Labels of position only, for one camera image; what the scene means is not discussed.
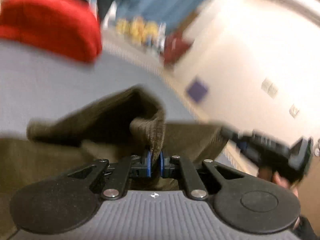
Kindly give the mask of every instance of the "gray carpet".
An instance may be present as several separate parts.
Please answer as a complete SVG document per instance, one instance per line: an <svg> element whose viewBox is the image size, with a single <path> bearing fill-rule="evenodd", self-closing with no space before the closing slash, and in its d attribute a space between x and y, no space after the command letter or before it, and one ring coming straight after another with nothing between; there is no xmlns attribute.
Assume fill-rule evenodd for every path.
<svg viewBox="0 0 320 240"><path fill-rule="evenodd" d="M107 52L94 67L88 67L19 43L0 41L0 132L25 136L31 118L55 120L137 84L163 102L167 120L194 120L158 76ZM224 155L217 161L232 167Z"/></svg>

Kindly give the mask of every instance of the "gray gripper base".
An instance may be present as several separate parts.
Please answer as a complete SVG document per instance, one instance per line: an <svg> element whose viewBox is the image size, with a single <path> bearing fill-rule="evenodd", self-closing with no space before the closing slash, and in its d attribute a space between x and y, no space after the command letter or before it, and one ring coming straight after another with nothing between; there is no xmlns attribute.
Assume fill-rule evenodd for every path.
<svg viewBox="0 0 320 240"><path fill-rule="evenodd" d="M72 231L37 235L19 230L12 240L299 240L289 230L242 233L221 222L206 202L190 200L182 191L159 191L156 198L153 193L128 191L122 199L105 201L89 222Z"/></svg>

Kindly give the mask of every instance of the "finger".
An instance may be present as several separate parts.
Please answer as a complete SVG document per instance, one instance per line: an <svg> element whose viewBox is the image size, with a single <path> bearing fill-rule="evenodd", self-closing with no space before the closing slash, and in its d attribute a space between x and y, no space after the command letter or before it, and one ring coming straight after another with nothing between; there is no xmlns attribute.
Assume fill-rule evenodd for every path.
<svg viewBox="0 0 320 240"><path fill-rule="evenodd" d="M290 183L286 178L283 178L279 175L278 172L275 172L275 174L273 175L273 179L272 179L273 183L284 187L284 188L290 188Z"/></svg>
<svg viewBox="0 0 320 240"><path fill-rule="evenodd" d="M292 189L292 193L295 194L296 197L298 197L298 189L296 187Z"/></svg>
<svg viewBox="0 0 320 240"><path fill-rule="evenodd" d="M269 167L259 168L258 178L271 181L272 179L272 170Z"/></svg>

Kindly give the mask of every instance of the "red bag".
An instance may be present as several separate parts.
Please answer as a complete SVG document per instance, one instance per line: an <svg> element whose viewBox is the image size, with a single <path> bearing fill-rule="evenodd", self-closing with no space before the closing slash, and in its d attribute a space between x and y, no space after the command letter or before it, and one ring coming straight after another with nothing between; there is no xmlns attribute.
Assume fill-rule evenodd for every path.
<svg viewBox="0 0 320 240"><path fill-rule="evenodd" d="M102 51L99 23L81 0L5 0L0 38L84 62L93 62Z"/></svg>
<svg viewBox="0 0 320 240"><path fill-rule="evenodd" d="M164 65L176 63L180 57L187 52L192 43L184 41L182 39L181 32L175 32L170 34L165 39L164 48Z"/></svg>

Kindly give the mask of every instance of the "olive green towel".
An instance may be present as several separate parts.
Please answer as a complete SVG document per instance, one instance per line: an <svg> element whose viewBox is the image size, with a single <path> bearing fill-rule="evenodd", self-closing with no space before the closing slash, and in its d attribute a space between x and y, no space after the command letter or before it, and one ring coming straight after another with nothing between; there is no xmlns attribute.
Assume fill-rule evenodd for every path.
<svg viewBox="0 0 320 240"><path fill-rule="evenodd" d="M140 87L102 98L77 112L46 123L33 120L29 141L0 139L0 240L15 230L9 213L14 192L28 184L91 162L107 158L117 162L148 147L152 154L152 179L137 179L134 189L177 189L176 181L161 179L160 150L187 156L195 163L215 159L226 140L220 125L164 123L164 109Z"/></svg>

